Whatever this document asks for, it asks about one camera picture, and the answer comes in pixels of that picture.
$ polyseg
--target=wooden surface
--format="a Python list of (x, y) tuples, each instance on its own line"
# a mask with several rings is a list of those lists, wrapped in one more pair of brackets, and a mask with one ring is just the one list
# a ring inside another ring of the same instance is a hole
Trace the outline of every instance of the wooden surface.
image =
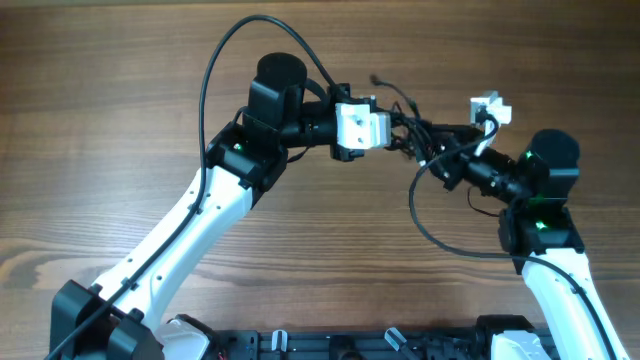
[[(468, 99), (498, 89), (514, 107), (495, 147), (517, 155), (542, 128), (582, 146), (571, 194), (600, 296), (640, 356), (640, 28), (613, 2), (290, 3), (0, 11), (0, 358), (48, 346), (54, 293), (88, 285), (181, 196), (198, 167), (202, 74), (222, 34), (267, 13), (292, 25), (356, 94), (368, 75), (400, 85), (438, 123), (468, 121)], [(242, 29), (211, 78), (207, 138), (247, 100), (258, 59), (284, 32)], [(407, 208), (416, 165), (371, 152), (351, 164), (318, 148), (290, 166), (204, 257), (167, 317), (214, 329), (382, 329), (469, 325), (481, 314), (544, 319), (504, 262), (443, 253)], [(497, 223), (425, 177), (419, 213), (436, 236), (497, 250)], [(497, 210), (500, 204), (476, 199)]]

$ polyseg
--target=brown background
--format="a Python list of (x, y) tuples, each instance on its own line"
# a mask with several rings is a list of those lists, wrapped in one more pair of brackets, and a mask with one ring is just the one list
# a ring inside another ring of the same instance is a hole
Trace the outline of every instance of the brown background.
[[(90, 284), (178, 200), (198, 167), (202, 74), (222, 34), (267, 13), (292, 25), (356, 94), (378, 75), (439, 123), (466, 123), (471, 96), (514, 106), (495, 147), (517, 155), (539, 129), (582, 146), (570, 207), (598, 291), (640, 356), (640, 28), (631, 3), (271, 3), (0, 10), (0, 357), (42, 357), (52, 296)], [(207, 138), (244, 105), (258, 59), (302, 58), (267, 24), (242, 29), (211, 78)], [(427, 243), (407, 208), (417, 167), (372, 151), (351, 164), (318, 148), (293, 164), (197, 266), (167, 317), (215, 329), (469, 325), (481, 314), (542, 324), (510, 263)], [(497, 250), (497, 222), (426, 177), (418, 205), (436, 236)], [(479, 199), (497, 210), (500, 204)]]

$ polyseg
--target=robotic arm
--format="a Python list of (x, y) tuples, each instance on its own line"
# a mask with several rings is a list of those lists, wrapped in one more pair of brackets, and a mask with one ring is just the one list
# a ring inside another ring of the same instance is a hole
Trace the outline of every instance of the robotic arm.
[[(374, 84), (388, 85), (377, 79)], [(304, 102), (305, 91), (320, 100)], [(470, 126), (432, 124), (420, 119), (415, 103), (410, 102), (410, 107), (415, 110), (414, 118), (386, 111), (374, 97), (352, 98), (348, 84), (330, 83), (325, 93), (307, 78), (304, 63), (295, 56), (274, 53), (263, 57), (251, 83), (248, 105), (242, 109), (242, 123), (230, 122), (209, 143), (205, 166), (173, 209), (89, 289), (70, 280), (55, 296), (52, 358), (210, 356), (217, 346), (211, 333), (185, 318), (161, 324), (166, 307), (217, 239), (271, 189), (287, 163), (304, 154), (290, 158), (289, 148), (329, 145), (330, 156), (343, 162), (364, 156), (369, 149), (399, 149), (415, 155), (421, 164), (419, 174), (430, 170), (448, 190), (465, 180), (483, 195), (504, 201), (508, 207), (499, 217), (500, 242), (508, 254), (504, 256), (513, 259), (516, 272), (540, 303), (560, 358), (628, 359), (596, 293), (584, 244), (564, 207), (579, 173), (576, 141), (559, 130), (542, 130), (517, 161), (489, 148), (498, 127), (511, 119), (511, 108), (496, 92), (472, 99)], [(398, 128), (407, 129), (408, 135), (399, 135)], [(167, 234), (191, 215), (167, 246)], [(567, 281), (558, 269), (574, 280)], [(83, 325), (90, 316), (96, 320)], [(495, 320), (479, 318), (476, 339), (466, 350), (469, 358), (549, 358), (526, 320), (524, 325)], [(81, 326), (86, 328), (83, 334), (69, 337)], [(403, 349), (406, 358), (420, 359), (402, 346), (402, 335), (393, 335), (396, 332), (387, 332), (389, 344), (397, 351)], [(273, 341), (274, 350), (287, 351), (282, 334), (274, 335)], [(278, 358), (285, 359), (282, 353)]]

